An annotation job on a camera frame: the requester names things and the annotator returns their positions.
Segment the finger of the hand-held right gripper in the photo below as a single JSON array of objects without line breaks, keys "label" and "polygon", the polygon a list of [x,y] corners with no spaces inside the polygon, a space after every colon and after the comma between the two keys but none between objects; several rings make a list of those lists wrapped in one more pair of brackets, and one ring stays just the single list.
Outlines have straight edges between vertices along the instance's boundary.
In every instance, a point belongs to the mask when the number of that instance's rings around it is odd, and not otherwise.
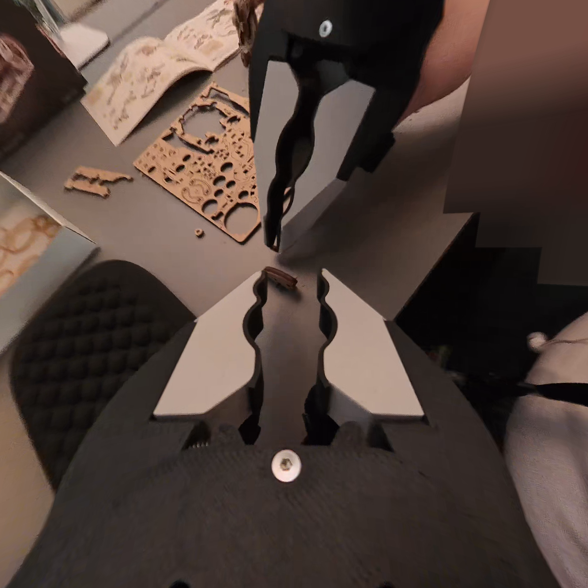
[{"label": "finger of the hand-held right gripper", "polygon": [[342,85],[321,99],[312,155],[283,202],[279,253],[293,246],[346,187],[337,174],[373,93],[367,85]]},{"label": "finger of the hand-held right gripper", "polygon": [[263,88],[263,235],[274,252],[286,246],[285,210],[296,182],[295,131],[299,87],[290,66],[268,63]]}]

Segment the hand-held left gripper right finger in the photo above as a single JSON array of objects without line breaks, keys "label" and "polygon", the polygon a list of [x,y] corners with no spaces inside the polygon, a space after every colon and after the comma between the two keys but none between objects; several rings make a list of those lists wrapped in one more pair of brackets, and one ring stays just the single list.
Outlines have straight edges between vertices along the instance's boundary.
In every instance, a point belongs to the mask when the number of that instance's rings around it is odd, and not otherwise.
[{"label": "hand-held left gripper right finger", "polygon": [[424,409],[386,319],[325,268],[318,274],[317,298],[325,342],[305,401],[307,426],[422,421]]}]

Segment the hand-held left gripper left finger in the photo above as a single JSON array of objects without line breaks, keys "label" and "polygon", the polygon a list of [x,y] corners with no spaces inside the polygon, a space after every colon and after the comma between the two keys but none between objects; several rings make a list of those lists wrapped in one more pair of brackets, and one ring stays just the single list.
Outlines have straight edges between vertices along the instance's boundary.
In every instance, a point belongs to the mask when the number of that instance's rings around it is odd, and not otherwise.
[{"label": "hand-held left gripper left finger", "polygon": [[245,422],[259,416],[263,374],[256,338],[263,330],[267,285],[266,272],[255,272],[195,320],[155,418]]}]

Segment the curved brown wooden part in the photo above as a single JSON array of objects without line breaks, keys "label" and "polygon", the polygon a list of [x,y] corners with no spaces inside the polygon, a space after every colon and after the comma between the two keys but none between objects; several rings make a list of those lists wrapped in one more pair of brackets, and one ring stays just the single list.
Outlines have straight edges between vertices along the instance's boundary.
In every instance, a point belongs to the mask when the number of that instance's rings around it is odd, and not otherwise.
[{"label": "curved brown wooden part", "polygon": [[263,272],[268,281],[276,287],[288,291],[295,291],[297,289],[298,280],[289,273],[272,266],[264,267]]}]

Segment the person's right forearm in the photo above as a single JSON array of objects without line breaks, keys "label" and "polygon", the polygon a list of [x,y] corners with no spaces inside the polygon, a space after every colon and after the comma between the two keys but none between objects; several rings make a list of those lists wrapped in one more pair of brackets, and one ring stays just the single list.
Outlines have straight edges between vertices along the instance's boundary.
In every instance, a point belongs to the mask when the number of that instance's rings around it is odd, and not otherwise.
[{"label": "person's right forearm", "polygon": [[489,1],[445,1],[419,83],[400,121],[457,90],[471,76]]}]

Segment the assembled wooden model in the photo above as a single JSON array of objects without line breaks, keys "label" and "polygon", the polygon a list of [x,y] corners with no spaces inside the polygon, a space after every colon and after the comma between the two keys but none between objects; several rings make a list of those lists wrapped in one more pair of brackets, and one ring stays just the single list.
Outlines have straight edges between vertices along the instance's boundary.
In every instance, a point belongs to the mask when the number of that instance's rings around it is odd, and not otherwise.
[{"label": "assembled wooden model", "polygon": [[232,20],[238,34],[240,58],[246,68],[251,62],[263,4],[264,1],[233,1]]}]

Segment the dark model kit box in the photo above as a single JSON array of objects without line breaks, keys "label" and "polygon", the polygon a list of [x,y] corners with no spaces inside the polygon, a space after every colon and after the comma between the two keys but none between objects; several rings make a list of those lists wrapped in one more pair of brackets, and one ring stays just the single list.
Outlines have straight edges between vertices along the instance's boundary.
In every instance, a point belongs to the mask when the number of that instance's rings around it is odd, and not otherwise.
[{"label": "dark model kit box", "polygon": [[81,97],[85,85],[26,7],[1,1],[1,160]]}]

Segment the black quilted foam pad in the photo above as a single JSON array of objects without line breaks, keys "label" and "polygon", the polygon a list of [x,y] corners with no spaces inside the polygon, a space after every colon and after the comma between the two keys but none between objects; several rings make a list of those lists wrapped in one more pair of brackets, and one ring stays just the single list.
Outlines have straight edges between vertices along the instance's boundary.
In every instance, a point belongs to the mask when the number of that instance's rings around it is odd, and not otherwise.
[{"label": "black quilted foam pad", "polygon": [[53,491],[121,386],[195,319],[146,269],[110,260],[75,277],[24,329],[11,391]]}]

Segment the laser-cut plywood sheet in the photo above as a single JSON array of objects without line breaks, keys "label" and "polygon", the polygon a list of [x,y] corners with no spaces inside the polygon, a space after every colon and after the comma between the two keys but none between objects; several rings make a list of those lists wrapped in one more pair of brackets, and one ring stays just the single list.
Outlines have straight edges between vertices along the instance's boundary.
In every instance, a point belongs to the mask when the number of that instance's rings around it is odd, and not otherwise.
[{"label": "laser-cut plywood sheet", "polygon": [[134,167],[238,243],[261,224],[249,99],[215,82]]}]

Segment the instruction booklet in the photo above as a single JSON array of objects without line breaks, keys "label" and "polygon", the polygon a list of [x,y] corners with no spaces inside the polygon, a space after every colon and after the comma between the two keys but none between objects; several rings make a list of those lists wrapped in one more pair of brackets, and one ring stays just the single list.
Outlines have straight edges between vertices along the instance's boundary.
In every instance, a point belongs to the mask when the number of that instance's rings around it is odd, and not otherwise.
[{"label": "instruction booklet", "polygon": [[233,1],[215,1],[164,39],[128,44],[81,100],[115,146],[139,125],[162,95],[194,72],[215,72],[239,50]]}]

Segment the white cardboard box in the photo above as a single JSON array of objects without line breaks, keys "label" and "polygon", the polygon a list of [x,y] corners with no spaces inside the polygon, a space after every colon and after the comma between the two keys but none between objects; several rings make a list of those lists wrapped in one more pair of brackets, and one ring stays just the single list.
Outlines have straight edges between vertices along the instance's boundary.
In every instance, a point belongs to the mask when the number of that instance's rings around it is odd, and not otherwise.
[{"label": "white cardboard box", "polygon": [[98,245],[1,173],[1,354]]}]

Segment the white flat box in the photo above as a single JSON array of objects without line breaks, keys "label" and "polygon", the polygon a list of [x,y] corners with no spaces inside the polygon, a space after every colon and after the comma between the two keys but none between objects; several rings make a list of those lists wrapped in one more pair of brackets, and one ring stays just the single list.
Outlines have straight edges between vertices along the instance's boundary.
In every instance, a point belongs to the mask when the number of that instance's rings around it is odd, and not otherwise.
[{"label": "white flat box", "polygon": [[57,45],[77,70],[82,70],[109,43],[105,32],[84,24],[66,24],[59,28]]}]

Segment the person's white garment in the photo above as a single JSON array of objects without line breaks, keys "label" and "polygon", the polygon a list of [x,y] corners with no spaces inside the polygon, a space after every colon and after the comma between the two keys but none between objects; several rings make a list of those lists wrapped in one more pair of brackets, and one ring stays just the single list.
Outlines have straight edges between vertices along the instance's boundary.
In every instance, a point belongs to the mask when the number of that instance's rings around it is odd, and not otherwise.
[{"label": "person's white garment", "polygon": [[537,358],[506,425],[506,465],[558,584],[587,587],[587,313],[527,344]]}]

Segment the small wooden frame piece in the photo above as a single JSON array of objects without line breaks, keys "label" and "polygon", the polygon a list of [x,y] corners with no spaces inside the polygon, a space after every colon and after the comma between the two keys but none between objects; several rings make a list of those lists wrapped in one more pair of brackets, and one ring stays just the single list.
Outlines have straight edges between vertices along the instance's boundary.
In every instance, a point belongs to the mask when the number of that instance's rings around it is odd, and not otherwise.
[{"label": "small wooden frame piece", "polygon": [[134,179],[130,175],[120,172],[78,166],[71,177],[65,181],[63,188],[107,199],[111,195],[107,184],[110,185],[121,181],[133,182]]}]

